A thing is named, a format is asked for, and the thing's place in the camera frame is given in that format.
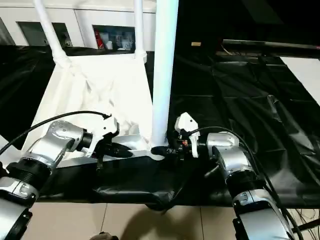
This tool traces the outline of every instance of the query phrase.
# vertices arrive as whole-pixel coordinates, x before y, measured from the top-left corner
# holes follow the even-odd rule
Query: black cable
[[[210,130],[213,130],[213,129],[214,129],[214,130],[224,130],[224,131],[227,131],[227,132],[232,133],[232,134],[235,135],[237,138],[239,138],[239,140],[242,142],[242,144],[245,146],[246,150],[248,151],[248,153],[249,153],[249,155],[250,155],[250,157],[251,157],[251,159],[252,159],[252,161],[253,161],[254,168],[256,168],[257,174],[259,174],[259,172],[261,172],[262,175],[263,175],[263,177],[264,177],[264,179],[265,179],[266,182],[268,183],[270,189],[269,189],[268,187],[266,187],[266,189],[269,190],[268,192],[271,194],[271,196],[272,196],[272,197],[274,198],[274,200],[276,201],[278,207],[280,208],[280,210],[281,210],[281,212],[282,212],[282,215],[283,215],[284,219],[285,219],[286,221],[288,221],[288,219],[289,219],[289,221],[290,221],[290,222],[292,223],[292,225],[293,225],[293,228],[294,228],[295,231],[296,231],[296,234],[298,235],[299,240],[303,240],[304,237],[302,236],[302,233],[301,233],[301,231],[300,231],[300,229],[299,229],[296,221],[295,221],[294,218],[291,216],[291,214],[288,212],[288,210],[287,210],[286,208],[284,208],[284,206],[283,206],[283,204],[282,204],[282,202],[281,202],[281,200],[280,200],[280,197],[279,197],[279,195],[277,194],[277,192],[276,192],[273,184],[271,183],[268,175],[266,174],[266,172],[265,172],[262,164],[261,164],[259,161],[256,161],[256,158],[255,158],[253,152],[251,151],[251,149],[249,148],[248,144],[245,142],[245,140],[244,140],[241,136],[239,136],[236,132],[234,132],[234,131],[226,128],[226,127],[222,127],[222,126],[206,126],[206,127],[198,128],[198,129],[196,129],[196,130],[193,130],[193,131],[189,132],[189,136],[192,135],[192,134],[194,134],[194,133],[197,133],[197,132],[200,132],[200,131],[203,131],[203,130],[209,130],[209,129],[210,129]]]
[[[303,224],[306,224],[307,221],[306,221],[305,218],[303,217],[302,209],[300,208],[300,212],[299,212],[297,209],[295,209],[295,211],[298,213],[298,215],[299,215],[299,217],[300,217],[300,219],[301,219],[301,222],[302,222]],[[311,238],[312,238],[313,240],[317,240],[317,237],[315,236],[315,234],[312,232],[311,229],[308,229],[307,231],[309,232],[309,234],[310,234],[310,236],[311,236]]]
[[[23,133],[21,133],[19,136],[17,136],[16,138],[14,138],[13,140],[11,140],[10,142],[8,142],[3,148],[1,148],[0,150],[0,155],[3,154],[11,145],[13,145],[18,139],[20,139],[21,137],[23,137],[24,135],[28,134],[29,132],[31,132],[32,130],[47,124],[51,121],[63,118],[63,117],[67,117],[67,116],[71,116],[71,115],[76,115],[76,114],[95,114],[95,115],[100,115],[103,117],[103,119],[107,119],[108,117],[110,117],[107,114],[104,114],[102,112],[98,112],[98,111],[72,111],[72,112],[68,112],[68,113],[64,113],[64,114],[60,114],[58,116],[54,116],[51,117],[47,120],[44,120],[42,122],[37,123],[36,125],[33,125],[32,127],[30,127],[28,130],[25,130]]]

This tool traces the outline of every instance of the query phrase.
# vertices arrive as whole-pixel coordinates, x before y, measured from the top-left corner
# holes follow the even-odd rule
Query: black tablecloth
[[[31,125],[54,62],[48,47],[1,46],[0,51],[0,134],[11,140]],[[69,56],[110,53],[88,48],[66,52]],[[146,72],[152,91],[152,53]],[[199,127],[222,126],[240,134],[286,207],[320,207],[320,107],[280,58],[176,54],[169,138],[183,112]],[[160,208],[229,206],[220,174],[204,178],[212,167],[206,159],[139,157],[105,162],[99,174],[95,164],[59,168],[39,200],[143,203]]]

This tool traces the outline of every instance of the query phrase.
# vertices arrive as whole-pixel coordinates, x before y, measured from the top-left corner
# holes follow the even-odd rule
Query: floor tile
[[[100,233],[106,203],[36,203],[23,240],[89,240]]]
[[[201,207],[204,240],[235,240],[232,223],[236,217],[231,207]]]
[[[193,206],[161,215],[143,204],[108,204],[102,230],[120,240],[203,240],[200,208]]]
[[[289,213],[291,213],[295,222],[298,225],[301,225],[305,222],[307,222],[307,223],[311,222],[313,220],[318,219],[318,217],[319,217],[318,209],[297,209],[297,210],[289,209]],[[319,234],[318,234],[318,227],[314,227],[313,229],[310,229],[310,231],[308,231],[308,230],[302,231],[303,239],[304,240],[313,240],[311,232],[313,233],[313,236],[315,237],[315,239],[318,239],[318,240],[320,239],[320,229],[319,229]]]

